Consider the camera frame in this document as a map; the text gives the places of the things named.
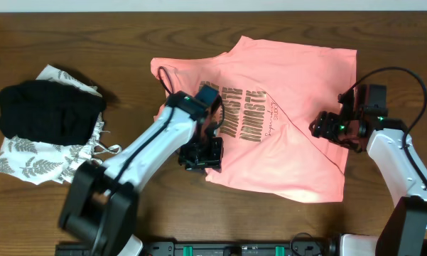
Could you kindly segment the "pink cloth garment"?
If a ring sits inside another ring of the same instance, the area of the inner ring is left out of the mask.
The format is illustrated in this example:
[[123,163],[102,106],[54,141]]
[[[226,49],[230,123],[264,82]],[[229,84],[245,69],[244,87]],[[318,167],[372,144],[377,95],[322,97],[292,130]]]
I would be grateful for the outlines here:
[[339,112],[356,67],[355,50],[246,36],[212,58],[151,61],[173,91],[194,95],[208,85],[222,96],[222,168],[208,169],[207,181],[301,203],[343,199],[348,151],[308,126],[321,111]]

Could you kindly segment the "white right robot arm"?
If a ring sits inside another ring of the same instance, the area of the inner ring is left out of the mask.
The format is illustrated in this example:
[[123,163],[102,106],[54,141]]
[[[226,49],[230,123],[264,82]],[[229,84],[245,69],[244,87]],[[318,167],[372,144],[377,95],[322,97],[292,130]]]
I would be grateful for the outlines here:
[[314,137],[367,152],[391,194],[394,210],[379,237],[341,235],[331,255],[427,255],[427,168],[406,125],[388,116],[387,89],[359,85],[339,95],[340,113],[322,111],[310,123]]

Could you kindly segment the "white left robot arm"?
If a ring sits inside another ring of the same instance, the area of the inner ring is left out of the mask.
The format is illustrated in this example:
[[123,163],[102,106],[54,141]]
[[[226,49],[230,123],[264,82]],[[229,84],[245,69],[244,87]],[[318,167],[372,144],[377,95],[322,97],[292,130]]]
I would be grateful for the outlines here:
[[187,170],[221,170],[223,140],[212,119],[221,106],[219,91],[208,85],[194,96],[172,93],[159,118],[125,150],[100,165],[81,164],[59,218],[79,243],[57,245],[56,255],[140,255],[139,195],[164,162],[178,153]]

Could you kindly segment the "black folded garment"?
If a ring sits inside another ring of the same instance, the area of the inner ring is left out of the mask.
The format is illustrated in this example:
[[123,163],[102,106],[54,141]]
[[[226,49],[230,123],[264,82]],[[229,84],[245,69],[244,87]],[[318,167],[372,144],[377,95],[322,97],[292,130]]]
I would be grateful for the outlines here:
[[0,130],[8,139],[86,144],[105,109],[102,97],[72,85],[28,80],[0,91]]

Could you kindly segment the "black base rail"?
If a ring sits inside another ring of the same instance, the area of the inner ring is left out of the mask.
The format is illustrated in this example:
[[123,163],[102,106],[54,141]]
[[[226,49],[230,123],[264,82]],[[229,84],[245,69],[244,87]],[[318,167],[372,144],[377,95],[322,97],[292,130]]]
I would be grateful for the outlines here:
[[132,238],[120,255],[135,256],[375,256],[379,238],[344,234],[337,238],[315,238],[299,233],[283,242],[149,242]]

